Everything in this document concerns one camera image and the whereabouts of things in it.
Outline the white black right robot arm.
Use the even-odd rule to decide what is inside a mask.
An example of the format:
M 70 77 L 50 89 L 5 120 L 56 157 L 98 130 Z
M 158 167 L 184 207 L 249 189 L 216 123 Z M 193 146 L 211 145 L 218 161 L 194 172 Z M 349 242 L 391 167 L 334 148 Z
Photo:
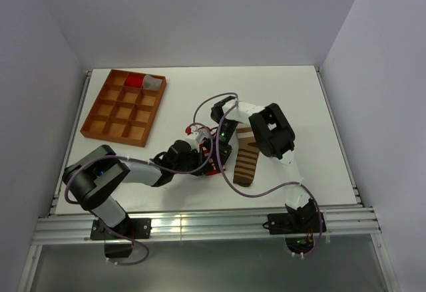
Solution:
M 260 194 L 245 194 L 230 182 L 222 164 L 225 163 L 224 150 L 233 133 L 239 138 L 238 155 L 234 168 L 234 179 L 248 180 L 251 172 L 249 165 L 257 157 L 259 150 L 268 158 L 275 158 L 280 165 L 299 170 L 294 161 L 294 141 L 296 135 L 281 108 L 272 103 L 268 106 L 255 106 L 240 102 L 236 96 L 229 96 L 217 102 L 211 109 L 211 119 L 218 124 L 215 133 L 216 163 L 222 177 L 229 187 L 245 198 L 261 198 L 276 190 L 283 189 L 289 227 L 304 231 L 311 224 L 311 216 L 320 215 L 318 203 L 312 193 L 302 184 L 302 179 L 288 181 Z

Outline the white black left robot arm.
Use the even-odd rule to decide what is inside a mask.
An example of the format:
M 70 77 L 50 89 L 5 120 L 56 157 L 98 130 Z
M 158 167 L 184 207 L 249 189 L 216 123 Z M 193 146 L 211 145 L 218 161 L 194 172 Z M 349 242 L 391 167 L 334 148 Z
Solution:
M 177 140 L 167 151 L 144 161 L 119 156 L 104 144 L 65 168 L 62 175 L 65 199 L 101 219 L 114 238 L 122 238 L 130 229 L 129 216 L 112 197 L 121 183 L 158 188 L 177 174 L 202 176 L 212 171 L 211 155 L 211 150 L 203 150 L 201 146 L 195 149 L 188 142 Z

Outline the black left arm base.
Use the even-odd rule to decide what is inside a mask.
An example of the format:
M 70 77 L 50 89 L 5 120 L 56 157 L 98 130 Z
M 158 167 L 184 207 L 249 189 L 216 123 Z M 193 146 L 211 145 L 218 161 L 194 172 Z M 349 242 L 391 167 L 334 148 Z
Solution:
M 125 218 L 115 227 L 109 227 L 100 219 L 96 219 L 92 224 L 91 241 L 104 242 L 104 255 L 108 261 L 117 265 L 136 265 L 145 261 L 150 250 L 140 239 L 149 239 L 151 232 L 150 218 Z M 128 258 L 136 248 L 145 250 L 144 256 L 135 261 Z

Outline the red white striped sock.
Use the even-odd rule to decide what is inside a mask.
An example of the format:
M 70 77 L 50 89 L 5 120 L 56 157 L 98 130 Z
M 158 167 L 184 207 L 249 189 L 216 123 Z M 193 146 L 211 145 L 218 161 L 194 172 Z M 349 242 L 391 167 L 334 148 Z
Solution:
M 199 141 L 199 153 L 201 165 L 205 161 L 207 163 L 198 171 L 199 174 L 203 176 L 213 176 L 220 173 L 219 168 L 217 167 L 217 156 L 216 156 L 216 133 L 217 126 L 210 127 L 201 127 L 197 126 L 197 138 Z

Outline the brown beige striped sock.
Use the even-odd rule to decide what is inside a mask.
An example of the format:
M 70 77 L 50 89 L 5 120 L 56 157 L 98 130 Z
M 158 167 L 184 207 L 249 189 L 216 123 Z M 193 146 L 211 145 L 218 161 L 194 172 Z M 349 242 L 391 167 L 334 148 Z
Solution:
M 249 187 L 254 181 L 260 150 L 252 128 L 239 124 L 236 129 L 238 151 L 234 166 L 233 182 L 242 187 Z

